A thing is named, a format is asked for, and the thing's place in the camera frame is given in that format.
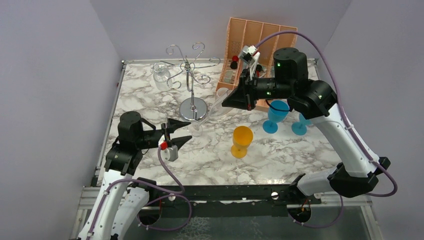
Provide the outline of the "tall clear wine glass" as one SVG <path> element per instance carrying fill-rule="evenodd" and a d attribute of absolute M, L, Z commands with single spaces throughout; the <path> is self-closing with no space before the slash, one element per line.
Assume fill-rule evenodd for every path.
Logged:
<path fill-rule="evenodd" d="M 200 137 L 203 133 L 203 127 L 202 124 L 209 120 L 216 120 L 220 117 L 228 114 L 232 108 L 231 107 L 224 107 L 222 106 L 223 101 L 227 98 L 227 96 L 230 94 L 230 91 L 227 91 L 223 95 L 221 95 L 211 106 L 208 114 L 206 117 L 204 117 L 201 120 L 193 120 L 191 121 L 190 125 L 187 127 L 188 132 L 193 137 Z"/>

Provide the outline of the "ribbed clear glass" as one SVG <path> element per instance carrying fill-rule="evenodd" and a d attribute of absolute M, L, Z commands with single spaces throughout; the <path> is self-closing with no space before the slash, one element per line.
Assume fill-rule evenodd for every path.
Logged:
<path fill-rule="evenodd" d="M 157 89 L 161 92 L 170 90 L 168 79 L 171 77 L 168 65 L 162 61 L 155 62 L 152 66 L 153 80 Z"/>

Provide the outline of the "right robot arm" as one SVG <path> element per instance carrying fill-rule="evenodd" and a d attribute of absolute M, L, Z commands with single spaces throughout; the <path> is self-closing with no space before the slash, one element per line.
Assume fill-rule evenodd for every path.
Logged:
<path fill-rule="evenodd" d="M 256 74 L 260 53 L 242 48 L 239 59 L 247 66 L 223 107 L 253 110 L 258 100 L 285 99 L 289 110 L 299 112 L 325 136 L 340 158 L 336 167 L 301 174 L 289 186 L 289 199 L 300 204 L 317 193 L 336 192 L 346 198 L 373 195 L 378 175 L 390 166 L 387 157 L 372 152 L 342 113 L 336 92 L 322 80 L 309 79 L 307 56 L 293 47 L 273 53 L 274 77 Z"/>

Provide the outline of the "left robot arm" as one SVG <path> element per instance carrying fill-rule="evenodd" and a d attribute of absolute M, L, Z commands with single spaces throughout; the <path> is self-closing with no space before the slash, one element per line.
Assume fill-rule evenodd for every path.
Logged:
<path fill-rule="evenodd" d="M 121 240 L 142 207 L 155 203 L 156 190 L 168 196 L 184 196 L 184 186 L 164 161 L 176 160 L 181 147 L 192 139 L 190 135 L 171 138 L 176 130 L 188 125 L 188 121 L 168 118 L 156 128 L 137 111 L 127 111 L 120 116 L 118 136 L 105 157 L 100 190 L 77 239 Z M 150 149 L 157 150 L 160 164 L 178 184 L 179 191 L 160 187 L 152 180 L 134 178 L 144 156 L 143 150 Z"/>

